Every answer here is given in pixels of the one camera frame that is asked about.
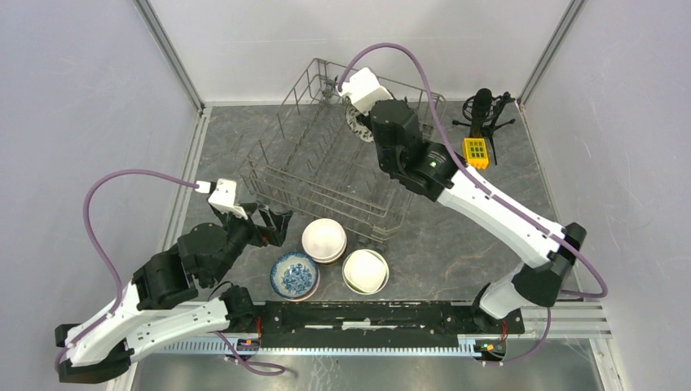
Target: bowl rim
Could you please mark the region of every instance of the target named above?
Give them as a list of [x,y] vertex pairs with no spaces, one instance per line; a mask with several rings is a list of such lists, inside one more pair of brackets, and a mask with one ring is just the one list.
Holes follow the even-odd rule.
[[[326,256],[326,257],[317,257],[317,256],[314,256],[314,255],[310,255],[310,254],[307,252],[307,248],[306,248],[306,246],[305,246],[305,233],[306,233],[307,230],[310,228],[310,226],[312,226],[312,225],[315,224],[316,222],[319,222],[319,221],[322,221],[322,220],[325,220],[325,221],[328,221],[328,222],[333,222],[333,223],[336,224],[336,226],[338,226],[338,228],[340,229],[340,232],[342,233],[343,245],[342,245],[342,247],[340,247],[335,253],[333,253],[333,254],[331,254],[331,255],[329,255],[329,256]],[[343,228],[343,226],[342,226],[339,222],[337,222],[336,220],[334,220],[334,219],[332,219],[332,218],[318,218],[318,219],[314,220],[313,222],[307,224],[307,226],[305,227],[305,229],[302,230],[302,236],[301,236],[301,238],[300,238],[300,244],[302,244],[302,249],[304,249],[304,250],[305,250],[305,253],[307,253],[307,255],[309,255],[310,257],[319,258],[319,259],[329,259],[329,258],[335,257],[335,256],[336,256],[336,255],[337,255],[337,254],[348,244],[348,234],[346,233],[346,230]]]
[[[353,255],[353,253],[356,253],[358,251],[369,252],[372,255],[374,255],[374,257],[376,257],[377,259],[379,259],[380,261],[382,261],[384,263],[385,270],[386,270],[386,273],[384,276],[384,281],[381,282],[381,285],[374,292],[361,292],[361,291],[357,290],[359,288],[356,289],[355,287],[353,287],[351,285],[352,283],[350,282],[350,280],[346,277],[346,263],[348,262],[348,259],[350,258],[350,256]],[[370,250],[369,248],[361,248],[360,250],[355,250],[352,253],[350,253],[348,255],[348,257],[346,257],[345,260],[343,261],[343,266],[341,267],[341,276],[343,278],[343,282],[345,283],[346,287],[348,287],[351,291],[358,293],[359,295],[364,295],[364,296],[374,295],[376,293],[381,292],[381,290],[384,289],[386,284],[389,283],[389,274],[390,274],[389,263],[386,261],[384,256],[382,256],[381,254],[379,254],[378,252],[376,252],[374,250]]]
[[[317,281],[319,280],[319,267],[317,266],[316,262],[312,259],[312,257],[310,257],[309,254],[301,253],[301,252],[299,252],[299,251],[291,251],[290,253],[285,253],[285,254],[283,254],[282,256],[280,256],[279,259],[277,259],[277,260],[274,262],[274,265],[271,267],[271,272],[269,273],[269,282],[271,283],[271,287],[274,289],[274,292],[275,292],[277,295],[283,297],[284,299],[297,299],[297,298],[300,298],[301,296],[305,296],[305,294],[303,294],[303,295],[301,295],[301,296],[296,296],[296,297],[284,295],[283,293],[280,293],[280,292],[278,291],[278,287],[276,287],[276,283],[274,282],[274,276],[275,276],[276,271],[277,271],[277,268],[276,268],[276,267],[277,267],[281,262],[287,261],[288,258],[290,258],[290,257],[305,258],[305,259],[315,268],[315,270],[316,270],[316,273],[315,273],[315,274],[316,274],[316,277],[315,277],[315,284],[317,284]],[[309,289],[307,292],[311,291],[313,287],[314,287],[314,285],[312,285],[312,286],[310,287],[310,289]]]

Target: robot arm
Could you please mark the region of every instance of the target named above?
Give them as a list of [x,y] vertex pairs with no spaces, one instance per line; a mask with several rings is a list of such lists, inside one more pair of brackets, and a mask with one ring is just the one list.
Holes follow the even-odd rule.
[[[372,72],[363,68],[343,83],[340,92],[362,113],[361,122],[372,131],[380,168],[408,190],[469,217],[506,243],[524,263],[480,291],[474,303],[478,326],[494,325],[524,305],[554,305],[575,257],[550,236],[565,239],[578,249],[585,230],[575,223],[565,228],[538,216],[493,187],[458,156],[469,176],[499,200],[487,195],[458,170],[442,144],[423,139],[416,112],[382,89]],[[538,221],[548,232],[538,231],[506,204]]]
[[[202,288],[219,282],[247,244],[281,246],[293,213],[276,214],[256,203],[236,204],[233,181],[200,185],[202,192],[211,193],[207,201],[222,226],[200,224],[172,248],[154,255],[125,286],[114,313],[76,344],[70,341],[108,313],[113,302],[82,324],[58,326],[56,344],[69,347],[58,368],[61,382],[101,383],[164,346],[205,332],[244,330],[256,318],[247,289],[238,286],[193,310],[179,313],[174,308],[198,296],[194,279]],[[253,223],[257,211],[266,226]]]

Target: gray marble surface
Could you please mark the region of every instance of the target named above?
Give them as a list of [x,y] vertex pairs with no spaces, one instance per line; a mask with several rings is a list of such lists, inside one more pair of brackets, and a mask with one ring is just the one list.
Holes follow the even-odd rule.
[[[468,128],[451,125],[451,120],[461,118],[461,106],[461,102],[449,102],[443,117],[455,146],[468,132]],[[213,108],[196,178],[237,178],[237,157],[246,155],[276,110],[276,106]],[[507,106],[501,120],[511,118],[516,118],[516,123],[495,134],[499,165],[491,165],[482,175],[527,208],[553,220],[554,212],[526,129],[517,109]],[[242,194],[243,201],[252,200],[247,189]],[[275,209],[284,207],[276,205]],[[271,289],[269,272],[280,255],[301,251],[302,230],[313,219],[296,213],[282,248],[247,247],[227,279],[247,287],[255,301],[282,300]],[[184,230],[215,220],[205,198],[194,195]],[[350,251],[356,248],[356,238],[350,232],[348,236]],[[384,256],[390,266],[390,280],[381,292],[364,297],[349,290],[342,281],[338,262],[320,267],[321,283],[311,300],[471,300],[485,283],[506,275],[520,262],[505,244],[476,223],[418,195],[414,195],[398,235],[386,245]],[[572,276],[566,287],[576,288]],[[200,299],[205,298],[202,292]]]

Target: black microphone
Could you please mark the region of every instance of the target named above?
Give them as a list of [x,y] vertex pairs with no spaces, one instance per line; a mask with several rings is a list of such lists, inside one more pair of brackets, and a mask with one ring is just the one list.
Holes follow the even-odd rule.
[[492,110],[492,91],[481,88],[475,94],[473,107],[470,109],[470,137],[482,137],[482,124],[487,121]]

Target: dish rack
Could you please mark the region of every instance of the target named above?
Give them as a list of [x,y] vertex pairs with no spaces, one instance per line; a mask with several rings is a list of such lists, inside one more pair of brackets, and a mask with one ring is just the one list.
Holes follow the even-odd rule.
[[[379,169],[374,143],[360,140],[346,123],[348,103],[336,92],[336,77],[345,68],[312,60],[250,148],[240,176],[263,203],[331,218],[384,243],[398,233],[413,193]],[[429,138],[434,126],[425,92],[385,77],[379,80],[398,99],[407,97]],[[434,98],[441,116],[446,100],[440,94]]]

